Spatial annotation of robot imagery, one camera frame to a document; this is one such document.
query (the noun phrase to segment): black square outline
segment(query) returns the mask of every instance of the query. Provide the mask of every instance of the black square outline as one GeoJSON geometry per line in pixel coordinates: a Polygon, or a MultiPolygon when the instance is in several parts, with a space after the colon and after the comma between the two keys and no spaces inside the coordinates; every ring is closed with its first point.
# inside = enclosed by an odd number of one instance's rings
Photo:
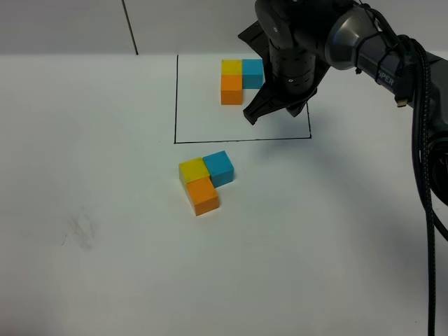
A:
{"type": "Polygon", "coordinates": [[[241,140],[219,140],[219,141],[183,141],[177,142],[177,106],[178,106],[178,95],[179,95],[179,54],[176,59],[176,112],[174,116],[174,144],[182,145],[182,144],[217,144],[222,142],[250,142],[250,141],[278,141],[278,140],[305,140],[312,139],[311,133],[311,121],[309,119],[309,107],[307,103],[307,115],[308,115],[308,128],[309,128],[309,136],[308,137],[300,137],[300,138],[276,138],[276,139],[241,139],[241,140]]]}

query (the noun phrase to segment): black cable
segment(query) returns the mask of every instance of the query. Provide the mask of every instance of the black cable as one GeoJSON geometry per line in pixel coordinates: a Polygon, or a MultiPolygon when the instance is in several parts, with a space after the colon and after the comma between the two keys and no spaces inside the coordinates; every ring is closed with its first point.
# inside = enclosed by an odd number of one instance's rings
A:
{"type": "Polygon", "coordinates": [[[400,56],[404,57],[406,55],[406,49],[401,43],[401,40],[398,38],[397,34],[395,34],[395,32],[393,31],[390,24],[387,22],[386,18],[378,10],[371,8],[366,3],[362,4],[361,7],[373,14],[374,18],[377,19],[379,24],[381,25],[383,32],[387,37],[391,39],[390,46],[398,45],[399,54],[400,56]]]}
{"type": "Polygon", "coordinates": [[[442,235],[442,237],[445,238],[445,240],[448,241],[448,230],[447,228],[442,224],[440,219],[437,217],[437,215],[434,213],[434,225],[437,231],[442,235]]]}
{"type": "MultiPolygon", "coordinates": [[[[376,24],[376,22],[375,22],[375,16],[374,16],[372,13],[369,13],[369,12],[367,11],[367,8],[370,8],[370,6],[369,6],[367,3],[363,3],[361,0],[359,0],[359,2],[360,2],[360,4],[361,4],[360,7],[365,11],[365,14],[369,17],[370,22],[372,23],[373,28],[374,28],[378,33],[380,33],[380,31],[379,31],[379,29],[378,29],[378,26],[377,26],[377,24],[376,24]]],[[[384,37],[384,35],[381,34],[380,36],[381,36],[381,40],[383,40],[384,44],[387,46],[388,43],[387,43],[386,38],[384,37]]]]}
{"type": "Polygon", "coordinates": [[[419,140],[413,140],[414,152],[420,152],[419,168],[416,169],[417,187],[420,189],[422,204],[426,212],[426,229],[428,235],[428,335],[435,334],[435,308],[436,308],[436,282],[435,282],[435,213],[431,199],[431,183],[429,178],[429,147],[428,147],[428,119],[430,109],[431,91],[431,70],[428,57],[423,47],[415,40],[412,40],[416,55],[419,59],[416,72],[416,104],[414,107],[414,119],[419,120],[420,132],[415,134],[419,140]]]}

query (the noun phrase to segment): blue cube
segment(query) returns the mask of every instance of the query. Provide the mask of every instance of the blue cube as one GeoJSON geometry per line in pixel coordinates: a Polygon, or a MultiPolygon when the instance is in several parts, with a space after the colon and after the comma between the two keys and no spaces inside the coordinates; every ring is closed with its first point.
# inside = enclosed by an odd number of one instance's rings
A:
{"type": "Polygon", "coordinates": [[[210,173],[210,179],[215,188],[233,181],[235,169],[225,151],[202,158],[210,173]]]}
{"type": "Polygon", "coordinates": [[[243,59],[243,89],[261,89],[263,73],[261,59],[243,59]]]}

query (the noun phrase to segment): smudge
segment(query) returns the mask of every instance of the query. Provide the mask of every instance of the smudge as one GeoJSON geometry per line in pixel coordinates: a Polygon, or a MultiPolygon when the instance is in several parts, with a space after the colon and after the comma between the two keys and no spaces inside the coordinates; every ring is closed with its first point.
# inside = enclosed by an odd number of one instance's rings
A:
{"type": "Polygon", "coordinates": [[[70,215],[69,225],[74,238],[83,250],[90,250],[95,240],[96,224],[92,221],[84,208],[75,215],[70,215]]]}

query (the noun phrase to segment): white wall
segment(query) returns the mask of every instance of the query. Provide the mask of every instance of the white wall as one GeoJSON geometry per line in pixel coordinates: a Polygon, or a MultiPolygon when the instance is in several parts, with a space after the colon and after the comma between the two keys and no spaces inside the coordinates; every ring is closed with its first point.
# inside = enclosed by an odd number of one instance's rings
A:
{"type": "MultiPolygon", "coordinates": [[[[370,0],[398,34],[448,49],[446,0],[370,0]]],[[[237,35],[255,22],[255,0],[126,0],[140,53],[245,52],[237,35]]]]}
{"type": "MultiPolygon", "coordinates": [[[[125,0],[140,53],[242,53],[255,0],[125,0]]],[[[370,0],[399,34],[448,50],[446,0],[370,0]]],[[[121,0],[3,0],[0,53],[133,53],[121,0]]]]}
{"type": "Polygon", "coordinates": [[[133,52],[121,0],[0,2],[0,54],[133,52]]]}

